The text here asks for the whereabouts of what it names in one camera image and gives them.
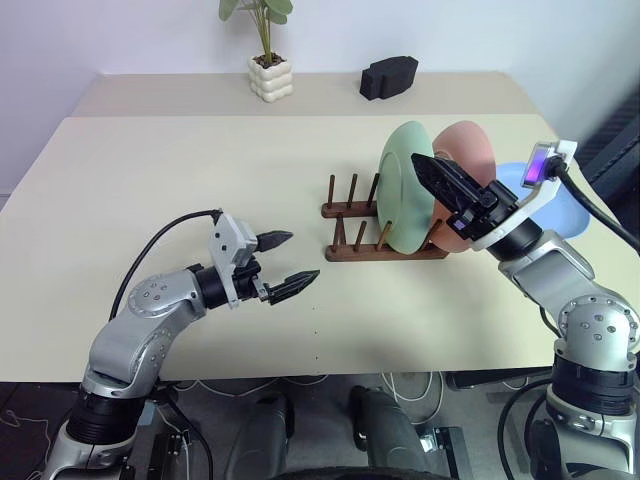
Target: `robotic arm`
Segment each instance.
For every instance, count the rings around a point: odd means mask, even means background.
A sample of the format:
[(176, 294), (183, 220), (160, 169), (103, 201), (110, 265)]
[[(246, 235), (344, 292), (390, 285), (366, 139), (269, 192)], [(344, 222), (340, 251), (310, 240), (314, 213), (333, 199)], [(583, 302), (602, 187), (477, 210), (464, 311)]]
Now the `robotic arm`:
[(301, 272), (270, 287), (253, 256), (275, 248), (292, 234), (254, 235), (246, 222), (220, 212), (209, 250), (212, 267), (191, 266), (138, 284), (126, 307), (96, 337), (80, 393), (56, 439), (44, 480), (127, 478), (125, 459), (135, 440), (145, 399), (153, 390), (173, 340), (207, 309), (258, 297), (275, 305), (308, 286), (320, 273)]
[(481, 187), (455, 162), (412, 156), (420, 183), (453, 213), (448, 225), (471, 239), (474, 250), (486, 248), (496, 257), (499, 270), (559, 326), (546, 394), (549, 418), (534, 423), (530, 436), (537, 479), (635, 473), (638, 314), (594, 281), (575, 249), (529, 218), (557, 192), (554, 171), (567, 168), (575, 148), (567, 141), (536, 146), (523, 178), (534, 192), (522, 203), (499, 181)]

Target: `blue plate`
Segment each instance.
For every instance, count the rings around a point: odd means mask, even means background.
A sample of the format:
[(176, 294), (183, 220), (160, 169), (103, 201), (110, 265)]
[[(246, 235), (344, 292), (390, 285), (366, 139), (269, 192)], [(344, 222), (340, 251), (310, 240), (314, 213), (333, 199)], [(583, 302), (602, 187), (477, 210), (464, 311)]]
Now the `blue plate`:
[[(497, 178), (519, 200), (526, 198), (532, 190), (520, 185), (527, 164), (504, 163), (497, 166)], [(557, 195), (531, 217), (543, 230), (555, 230), (564, 238), (577, 237), (589, 226), (589, 213), (567, 191), (560, 186)]]

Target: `white wall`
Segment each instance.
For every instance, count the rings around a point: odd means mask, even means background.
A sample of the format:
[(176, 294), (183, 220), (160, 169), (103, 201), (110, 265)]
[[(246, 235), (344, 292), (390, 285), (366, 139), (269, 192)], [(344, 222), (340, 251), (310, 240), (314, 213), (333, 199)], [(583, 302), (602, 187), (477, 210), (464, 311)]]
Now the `white wall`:
[[(0, 189), (96, 72), (244, 71), (253, 25), (221, 23), (217, 3), (0, 0)], [(504, 71), (561, 136), (582, 139), (640, 76), (639, 24), (639, 0), (294, 0), (274, 45), (304, 72), (400, 54), (423, 71)]]

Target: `green leaf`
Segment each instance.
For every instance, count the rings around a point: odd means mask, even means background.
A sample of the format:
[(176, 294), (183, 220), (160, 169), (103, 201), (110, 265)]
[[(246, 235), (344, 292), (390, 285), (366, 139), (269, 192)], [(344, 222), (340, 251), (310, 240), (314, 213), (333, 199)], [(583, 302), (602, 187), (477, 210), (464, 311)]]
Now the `green leaf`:
[(270, 8), (267, 10), (269, 12), (269, 20), (277, 25), (284, 25), (287, 23), (287, 16), (280, 15), (278, 12), (274, 12)]
[(293, 11), (293, 5), (290, 0), (264, 0), (270, 10), (280, 15), (289, 15)]
[(226, 21), (233, 11), (238, 6), (239, 0), (220, 0), (220, 6), (218, 7), (218, 17), (223, 22)]

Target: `purple light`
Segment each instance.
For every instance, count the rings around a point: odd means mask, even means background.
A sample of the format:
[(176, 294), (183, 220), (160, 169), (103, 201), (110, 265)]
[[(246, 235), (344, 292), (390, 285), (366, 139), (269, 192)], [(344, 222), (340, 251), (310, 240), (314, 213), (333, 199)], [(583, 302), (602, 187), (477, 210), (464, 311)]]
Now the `purple light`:
[(523, 187), (534, 187), (544, 180), (544, 165), (546, 160), (546, 148), (539, 148), (534, 152), (533, 158), (527, 167), (524, 180), (522, 181)]

